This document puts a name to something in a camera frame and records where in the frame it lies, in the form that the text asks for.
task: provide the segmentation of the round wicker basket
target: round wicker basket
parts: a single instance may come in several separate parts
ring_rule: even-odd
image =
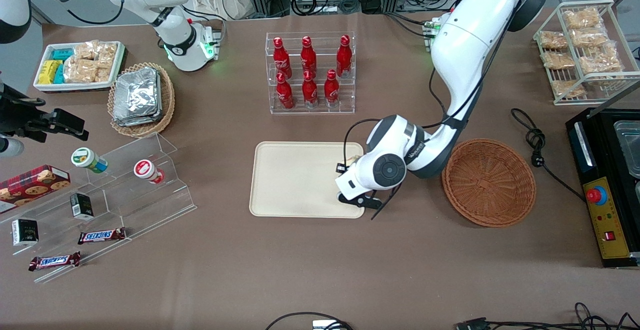
[[[120,126],[115,121],[111,121],[111,127],[114,128],[117,132],[122,134],[123,136],[130,137],[145,137],[154,132],[162,132],[169,122],[171,118],[174,116],[174,109],[176,108],[176,95],[174,93],[174,84],[169,79],[169,75],[167,75],[167,71],[162,68],[162,66],[155,63],[137,63],[133,66],[125,68],[122,73],[131,73],[133,71],[141,70],[145,67],[154,68],[160,73],[160,91],[162,91],[162,112],[164,115],[158,122],[151,123],[142,123],[141,125],[133,125],[133,126]],[[114,116],[114,93],[115,93],[115,82],[111,84],[111,89],[109,90],[109,100],[107,102],[107,111],[110,116]]]
[[[527,162],[507,145],[486,138],[455,146],[442,185],[462,216],[490,228],[518,223],[536,200],[536,181]]]

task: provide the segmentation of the small bottle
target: small bottle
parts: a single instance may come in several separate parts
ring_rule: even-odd
[[[336,73],[340,79],[352,77],[352,48],[349,45],[349,35],[343,34],[340,38],[340,49],[338,49]]]
[[[302,95],[304,96],[304,106],[313,109],[318,106],[318,87],[314,82],[311,71],[304,71],[304,82],[302,82]]]
[[[289,53],[282,45],[282,39],[279,37],[273,38],[273,45],[275,47],[273,61],[276,63],[276,69],[279,73],[283,73],[286,79],[291,79],[291,61],[289,60]]]
[[[309,36],[302,38],[300,58],[302,59],[302,71],[310,71],[313,79],[315,79],[318,72],[318,61],[316,61],[316,51],[311,46],[311,38]]]
[[[71,163],[78,168],[87,168],[96,174],[100,174],[107,169],[107,160],[96,154],[91,148],[80,147],[71,154]]]
[[[324,99],[327,107],[338,106],[338,89],[340,89],[340,84],[336,79],[336,70],[331,68],[326,72],[326,81],[324,82]]]
[[[155,164],[148,159],[135,163],[133,173],[136,177],[147,180],[151,184],[160,184],[165,179],[165,172],[156,168]]]
[[[293,93],[291,91],[291,85],[285,79],[283,73],[279,72],[276,75],[276,80],[278,84],[276,86],[276,92],[278,93],[278,99],[280,100],[282,107],[284,109],[293,109],[296,106],[296,100],[293,97]]]

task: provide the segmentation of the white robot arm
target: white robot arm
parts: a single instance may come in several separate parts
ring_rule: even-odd
[[[439,18],[431,56],[451,94],[444,120],[433,134],[400,115],[380,120],[366,139],[366,154],[336,179],[338,200],[377,209],[382,203],[371,202],[368,191],[397,187],[407,170],[419,178],[441,173],[480,95],[489,51],[507,29],[534,20],[544,1],[458,0],[454,11]]]
[[[215,56],[211,27],[189,23],[180,6],[188,0],[110,0],[144,19],[164,42],[169,59],[183,71],[202,68]]]

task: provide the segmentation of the coca-cola bottle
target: coca-cola bottle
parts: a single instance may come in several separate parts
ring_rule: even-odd
[[[327,107],[338,106],[338,89],[340,89],[340,84],[336,79],[336,70],[332,68],[326,72],[326,81],[324,82],[324,99]]]
[[[340,79],[348,79],[352,76],[352,48],[349,46],[349,35],[343,34],[340,38],[338,49],[336,73]]]
[[[313,79],[315,79],[318,72],[318,61],[316,61],[316,51],[311,46],[311,38],[309,36],[302,38],[300,58],[302,59],[302,71],[310,71]]]
[[[291,79],[289,53],[282,45],[282,39],[279,37],[273,38],[273,45],[275,47],[273,51],[273,61],[276,63],[276,69],[279,73],[283,73],[286,79]]]
[[[293,109],[296,106],[296,100],[291,92],[291,85],[287,82],[285,75],[279,72],[276,75],[278,84],[276,86],[276,92],[278,93],[278,99],[284,109]]]
[[[304,82],[302,82],[304,106],[313,109],[318,106],[318,87],[316,86],[311,71],[304,71],[302,75],[304,76]]]

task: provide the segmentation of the metal lid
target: metal lid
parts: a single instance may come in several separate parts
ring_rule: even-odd
[[[629,174],[640,179],[640,121],[620,120],[614,128]]]

